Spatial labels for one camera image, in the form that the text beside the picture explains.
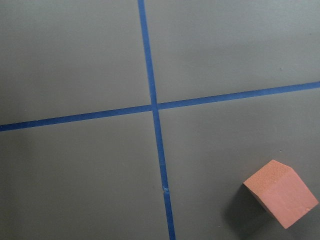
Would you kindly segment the orange foam block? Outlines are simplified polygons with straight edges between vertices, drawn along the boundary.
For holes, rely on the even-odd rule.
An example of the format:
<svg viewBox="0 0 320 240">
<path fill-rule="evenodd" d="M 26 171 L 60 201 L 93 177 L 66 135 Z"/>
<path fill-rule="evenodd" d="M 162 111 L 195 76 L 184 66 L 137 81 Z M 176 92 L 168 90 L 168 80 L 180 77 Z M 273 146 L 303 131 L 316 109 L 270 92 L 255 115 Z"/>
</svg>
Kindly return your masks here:
<svg viewBox="0 0 320 240">
<path fill-rule="evenodd" d="M 294 169 L 274 159 L 243 184 L 284 229 L 319 204 Z"/>
</svg>

